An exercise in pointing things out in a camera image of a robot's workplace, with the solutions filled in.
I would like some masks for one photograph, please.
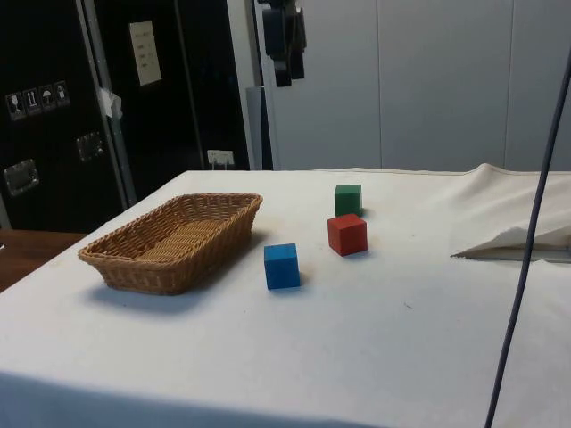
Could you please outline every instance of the label sticker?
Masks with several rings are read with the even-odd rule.
[[[8,112],[10,113],[10,119],[12,121],[24,119],[27,116],[20,92],[8,94],[6,96],[6,106],[8,107]]]
[[[44,111],[50,111],[57,107],[54,88],[51,85],[41,86],[39,88],[39,97]]]
[[[57,103],[58,107],[70,105],[70,94],[68,93],[68,86],[65,84],[64,80],[61,82],[55,82],[54,90],[55,102]]]
[[[33,116],[42,112],[42,106],[39,101],[39,96],[37,95],[37,89],[32,88],[22,91],[22,97],[24,98],[24,104],[26,104],[28,116]]]

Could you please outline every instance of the blue cube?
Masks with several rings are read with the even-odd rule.
[[[268,290],[300,286],[300,269],[294,243],[264,247],[264,266]]]

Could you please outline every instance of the cable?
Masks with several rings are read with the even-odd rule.
[[[551,122],[550,137],[545,147],[545,154],[543,156],[542,173],[539,177],[537,191],[535,192],[534,207],[532,215],[529,219],[529,228],[527,229],[527,240],[525,242],[524,260],[521,265],[521,272],[519,274],[519,284],[517,285],[516,297],[514,299],[513,307],[511,308],[511,315],[509,316],[508,329],[506,331],[506,338],[503,341],[500,354],[500,362],[498,363],[498,371],[496,379],[493,383],[492,399],[490,407],[488,408],[488,416],[485,420],[485,428],[492,428],[493,417],[496,413],[498,405],[498,398],[500,396],[501,381],[503,380],[503,372],[506,369],[506,362],[508,361],[509,345],[516,329],[517,315],[521,306],[521,300],[524,297],[525,283],[527,281],[527,272],[529,271],[529,263],[532,258],[532,250],[534,248],[535,228],[537,227],[537,219],[539,217],[539,210],[542,206],[543,192],[545,191],[545,183],[550,171],[551,157],[553,156],[553,148],[555,147],[555,140],[559,131],[559,122],[563,114],[563,107],[567,98],[567,90],[569,89],[569,79],[571,79],[571,49],[567,58],[567,68],[563,77],[563,83],[559,91],[559,99],[555,109],[555,115]]]

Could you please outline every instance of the green cube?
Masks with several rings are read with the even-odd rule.
[[[339,185],[335,188],[335,216],[363,214],[360,185]]]

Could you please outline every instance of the folded cloth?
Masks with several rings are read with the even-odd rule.
[[[451,254],[469,257],[476,251],[525,245],[539,175],[521,181],[511,173],[483,165],[470,180],[455,189],[456,224],[451,233]],[[535,245],[566,248],[571,241],[571,176],[549,176],[535,233]]]

